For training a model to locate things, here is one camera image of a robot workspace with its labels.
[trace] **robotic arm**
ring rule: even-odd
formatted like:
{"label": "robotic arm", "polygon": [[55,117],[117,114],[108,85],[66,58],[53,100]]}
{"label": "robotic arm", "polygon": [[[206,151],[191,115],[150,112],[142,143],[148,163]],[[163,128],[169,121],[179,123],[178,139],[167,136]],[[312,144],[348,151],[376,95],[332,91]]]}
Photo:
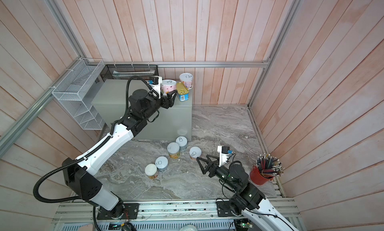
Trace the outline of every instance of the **robotic arm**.
{"label": "robotic arm", "polygon": [[196,159],[203,174],[209,172],[210,178],[217,176],[222,188],[234,193],[228,201],[216,201],[219,216],[242,214],[265,231],[298,231],[275,209],[265,195],[248,181],[249,176],[240,161],[232,161],[228,168],[224,166],[234,155],[228,146],[218,146],[217,151],[218,157],[207,155],[207,159]]}
{"label": "robotic arm", "polygon": [[[34,197],[45,203],[58,203],[75,199],[82,199],[93,206],[100,206],[100,211],[112,219],[119,219],[124,213],[123,201],[108,190],[94,175],[100,167],[114,154],[124,143],[135,137],[148,122],[153,122],[159,116],[159,108],[173,106],[177,90],[160,95],[160,76],[150,77],[149,83],[141,77],[134,76],[127,82],[126,95],[128,97],[129,84],[132,79],[142,80],[149,92],[138,89],[126,100],[126,112],[121,119],[112,123],[111,132],[96,143],[90,150],[78,156],[75,160],[67,158],[62,166],[44,175],[34,186]],[[151,121],[149,118],[157,112],[157,116]],[[64,172],[65,184],[78,196],[50,200],[41,197],[38,192],[41,183],[49,176],[59,171]]]}
{"label": "robotic arm", "polygon": [[[153,122],[159,116],[159,108],[172,107],[177,93],[175,90],[169,92],[167,96],[161,96],[160,83],[162,78],[159,76],[151,77],[149,84],[142,78],[135,76],[127,82],[127,97],[129,83],[132,79],[145,82],[149,92],[144,89],[134,91],[126,100],[124,116],[112,123],[110,133],[75,160],[67,158],[60,168],[41,177],[33,188],[33,195],[37,200],[45,203],[59,203],[82,199],[93,205],[94,210],[95,207],[100,206],[99,211],[107,217],[112,219],[122,217],[126,210],[123,201],[108,190],[94,175],[124,143],[130,141],[148,122]],[[156,112],[157,116],[150,121],[148,118]],[[217,202],[218,210],[221,210],[222,215],[240,216],[242,214],[266,231],[298,231],[273,207],[265,195],[248,181],[248,174],[244,171],[240,161],[233,161],[229,168],[224,166],[230,155],[233,155],[229,147],[219,146],[218,152],[219,157],[207,155],[207,159],[198,157],[197,161],[203,174],[209,172],[210,178],[217,176],[222,181],[223,187],[234,193],[229,201]],[[38,189],[41,183],[59,171],[64,172],[65,184],[78,196],[50,200],[39,194]]]}

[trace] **pink can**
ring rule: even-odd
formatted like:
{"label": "pink can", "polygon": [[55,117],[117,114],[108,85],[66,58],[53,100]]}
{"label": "pink can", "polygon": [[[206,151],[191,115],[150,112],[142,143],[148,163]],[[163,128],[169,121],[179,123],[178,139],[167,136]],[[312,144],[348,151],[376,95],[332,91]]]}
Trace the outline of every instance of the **pink can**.
{"label": "pink can", "polygon": [[166,96],[167,93],[176,90],[176,81],[165,79],[160,85],[160,90],[163,96]]}
{"label": "pink can", "polygon": [[180,81],[182,81],[185,87],[189,90],[192,88],[193,75],[190,73],[182,73],[179,76]]}

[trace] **white can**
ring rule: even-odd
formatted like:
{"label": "white can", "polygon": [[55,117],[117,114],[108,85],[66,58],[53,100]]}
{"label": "white can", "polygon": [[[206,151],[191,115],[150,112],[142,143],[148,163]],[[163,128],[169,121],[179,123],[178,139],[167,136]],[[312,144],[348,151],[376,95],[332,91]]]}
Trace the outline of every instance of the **white can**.
{"label": "white can", "polygon": [[157,167],[156,165],[154,165],[153,163],[151,164],[148,164],[146,167],[145,167],[145,174],[148,176],[148,178],[150,179],[155,179],[157,178],[157,176],[159,175],[159,172],[157,171]]}
{"label": "white can", "polygon": [[201,156],[201,149],[199,147],[191,147],[189,150],[189,157],[192,160],[196,160],[197,157]]}
{"label": "white can", "polygon": [[176,159],[180,156],[180,145],[177,142],[171,142],[167,147],[170,158]]}
{"label": "white can", "polygon": [[180,152],[185,151],[187,149],[188,141],[186,137],[180,136],[176,138],[176,142],[180,146]]}
{"label": "white can", "polygon": [[168,167],[168,159],[164,156],[158,157],[155,164],[160,172],[164,172]]}
{"label": "white can", "polygon": [[192,80],[193,75],[190,73],[182,73],[179,76],[180,81],[182,81],[186,88],[191,89],[192,88]]}
{"label": "white can", "polygon": [[166,96],[167,93],[176,90],[176,81],[165,79],[160,84],[160,90],[163,96]]}

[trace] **wooden wall panel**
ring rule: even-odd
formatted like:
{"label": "wooden wall panel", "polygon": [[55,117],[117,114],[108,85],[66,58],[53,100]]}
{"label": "wooden wall panel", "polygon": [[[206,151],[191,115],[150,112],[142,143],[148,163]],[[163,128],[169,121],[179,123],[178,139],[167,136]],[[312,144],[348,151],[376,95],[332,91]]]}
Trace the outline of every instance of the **wooden wall panel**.
{"label": "wooden wall panel", "polygon": [[[65,72],[77,54],[44,0],[0,0],[0,135]],[[36,181],[95,143],[55,101],[41,112],[0,160],[1,223],[45,230],[58,204],[32,195]],[[71,194],[62,173],[46,180],[47,198]]]}
{"label": "wooden wall panel", "polygon": [[[105,61],[266,60],[293,2],[56,1],[86,57]],[[247,104],[261,74],[258,68],[188,70],[194,75],[195,104]],[[163,78],[174,80],[184,72],[160,70]]]}
{"label": "wooden wall panel", "polygon": [[309,230],[384,223],[383,1],[304,0],[251,107]]}

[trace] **can lid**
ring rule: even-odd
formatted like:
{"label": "can lid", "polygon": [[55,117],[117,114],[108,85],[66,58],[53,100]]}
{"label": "can lid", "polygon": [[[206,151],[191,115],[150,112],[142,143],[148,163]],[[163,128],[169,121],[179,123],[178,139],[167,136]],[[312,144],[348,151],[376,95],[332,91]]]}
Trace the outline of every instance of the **can lid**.
{"label": "can lid", "polygon": [[175,154],[180,150],[180,146],[177,142],[171,142],[168,144],[167,150],[170,154]]}
{"label": "can lid", "polygon": [[173,86],[173,85],[176,85],[176,81],[170,80],[170,79],[165,79],[161,82],[161,84],[167,85],[167,86]]}
{"label": "can lid", "polygon": [[190,73],[182,73],[180,74],[179,79],[182,81],[192,81],[193,75]]}
{"label": "can lid", "polygon": [[160,156],[156,159],[155,164],[157,168],[165,168],[168,166],[168,159],[164,156]]}
{"label": "can lid", "polygon": [[148,164],[145,167],[145,174],[148,176],[152,176],[157,172],[157,167],[153,163]]}
{"label": "can lid", "polygon": [[189,155],[191,157],[200,157],[201,149],[199,147],[191,147],[191,149],[189,150]]}
{"label": "can lid", "polygon": [[180,147],[184,147],[185,145],[187,145],[188,141],[186,137],[180,136],[176,138],[176,142],[179,144]]}

